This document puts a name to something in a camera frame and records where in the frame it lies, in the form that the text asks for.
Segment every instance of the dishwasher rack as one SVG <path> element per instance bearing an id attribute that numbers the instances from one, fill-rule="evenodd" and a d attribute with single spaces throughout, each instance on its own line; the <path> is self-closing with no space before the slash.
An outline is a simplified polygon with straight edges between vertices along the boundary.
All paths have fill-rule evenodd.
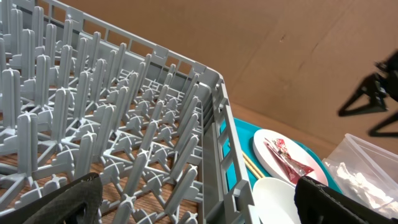
<path id="1" fill-rule="evenodd" d="M 0 156 L 17 154 L 17 164 L 0 162 L 0 216 L 101 164 L 102 184 L 111 184 L 119 200 L 103 200 L 98 223 L 115 208 L 113 223 L 130 216 L 137 223 L 165 216 L 172 223 L 259 223 L 223 77 L 62 2 L 43 2 L 46 12 L 37 1 L 1 2 Z M 65 21 L 54 18 L 55 8 L 65 11 Z M 105 33 L 85 32 L 90 23 Z M 112 44 L 110 32 L 129 43 Z M 134 43 L 152 53 L 135 53 Z M 178 63 L 169 65 L 170 57 Z M 223 156 L 227 141 L 231 150 Z M 228 190 L 231 166 L 237 181 Z M 161 195 L 164 184 L 175 185 L 169 198 Z M 149 192 L 163 212 L 134 208 Z M 182 200 L 196 202 L 198 213 L 180 215 Z"/>

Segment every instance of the brown cardboard backdrop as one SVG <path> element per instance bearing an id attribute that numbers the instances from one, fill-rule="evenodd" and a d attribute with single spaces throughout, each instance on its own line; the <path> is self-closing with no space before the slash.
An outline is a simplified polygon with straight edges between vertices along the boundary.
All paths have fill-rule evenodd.
<path id="1" fill-rule="evenodd" d="M 397 103 L 388 100 L 387 113 L 336 115 L 397 48 L 395 0 L 64 2 L 214 68 L 234 103 L 333 144 L 351 133 L 398 153 L 396 139 L 366 134 Z"/>

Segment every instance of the chopsticks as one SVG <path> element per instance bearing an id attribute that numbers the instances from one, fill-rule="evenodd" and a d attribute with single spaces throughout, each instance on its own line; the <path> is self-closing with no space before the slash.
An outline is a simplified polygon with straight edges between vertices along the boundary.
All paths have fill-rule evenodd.
<path id="1" fill-rule="evenodd" d="M 243 151 L 242 154 L 244 163 L 246 164 L 246 167 L 250 170 L 250 172 L 252 172 L 257 179 L 264 178 L 265 175 L 259 170 L 259 168 L 253 163 L 253 161 L 250 160 L 248 155 L 246 155 Z"/>

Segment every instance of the blurry black object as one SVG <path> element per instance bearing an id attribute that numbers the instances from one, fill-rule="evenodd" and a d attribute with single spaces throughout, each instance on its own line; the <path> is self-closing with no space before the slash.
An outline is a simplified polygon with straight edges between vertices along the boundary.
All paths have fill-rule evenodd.
<path id="1" fill-rule="evenodd" d="M 308 176 L 296 185 L 294 202 L 302 224 L 397 224 Z"/>
<path id="2" fill-rule="evenodd" d="M 0 223 L 94 223 L 101 203 L 101 180 L 89 173 L 0 217 Z"/>
<path id="3" fill-rule="evenodd" d="M 339 116 L 377 113 L 387 111 L 384 99 L 390 96 L 398 102 L 398 51 L 389 59 L 376 64 L 380 73 L 373 73 L 366 77 L 356 89 L 352 97 L 341 107 Z M 369 97 L 369 103 L 358 108 L 347 110 L 363 94 Z M 379 130 L 398 121 L 398 112 L 379 123 L 369 131 L 374 137 L 398 137 L 398 132 L 380 133 Z"/>

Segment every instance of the oval white plate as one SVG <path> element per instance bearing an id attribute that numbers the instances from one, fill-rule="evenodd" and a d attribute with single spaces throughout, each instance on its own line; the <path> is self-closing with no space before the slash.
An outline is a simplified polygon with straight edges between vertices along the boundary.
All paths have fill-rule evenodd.
<path id="1" fill-rule="evenodd" d="M 294 194 L 294 187 L 284 181 L 272 177 L 259 179 L 253 187 L 253 199 L 261 222 L 300 224 Z"/>
<path id="2" fill-rule="evenodd" d="M 314 169 L 314 171 L 307 175 L 328 186 L 328 179 L 326 178 L 325 173 L 322 171 L 321 167 L 310 154 L 308 154 L 298 144 L 293 142 L 291 139 L 285 137 L 284 135 L 279 134 L 275 131 L 262 129 L 254 133 L 253 149 L 257 159 L 271 176 L 286 181 L 287 183 L 295 186 L 295 184 L 291 183 L 291 181 L 287 177 L 284 168 L 279 164 L 279 162 L 276 161 L 274 155 L 272 155 L 270 150 L 268 150 L 268 148 L 264 144 L 264 138 L 268 139 L 269 141 L 271 141 L 272 139 L 283 139 L 292 159 L 301 162 L 304 165 L 310 166 L 312 169 Z"/>

